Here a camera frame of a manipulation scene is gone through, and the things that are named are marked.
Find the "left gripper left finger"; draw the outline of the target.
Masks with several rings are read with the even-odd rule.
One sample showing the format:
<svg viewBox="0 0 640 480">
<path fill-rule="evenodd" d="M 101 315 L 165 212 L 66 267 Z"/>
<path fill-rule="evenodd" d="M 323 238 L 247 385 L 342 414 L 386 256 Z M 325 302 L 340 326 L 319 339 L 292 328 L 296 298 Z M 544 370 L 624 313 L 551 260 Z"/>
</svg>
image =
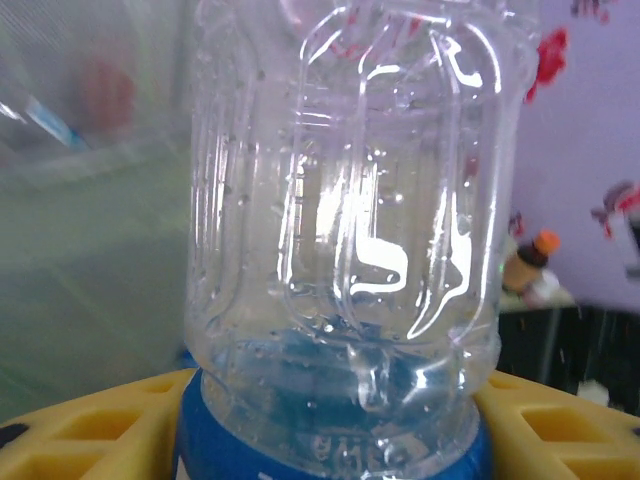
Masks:
<svg viewBox="0 0 640 480">
<path fill-rule="evenodd" d="M 171 479 L 193 369 L 120 385 L 1 424 L 3 479 Z"/>
</svg>

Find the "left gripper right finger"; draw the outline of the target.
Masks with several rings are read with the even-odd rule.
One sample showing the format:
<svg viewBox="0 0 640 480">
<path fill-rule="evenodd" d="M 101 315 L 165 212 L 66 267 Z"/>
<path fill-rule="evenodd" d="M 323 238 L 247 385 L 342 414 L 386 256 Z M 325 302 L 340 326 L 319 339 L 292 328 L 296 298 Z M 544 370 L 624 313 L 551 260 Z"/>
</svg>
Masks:
<svg viewBox="0 0 640 480">
<path fill-rule="evenodd" d="M 474 399 L 495 479 L 639 480 L 639 419 L 499 371 Z"/>
</svg>

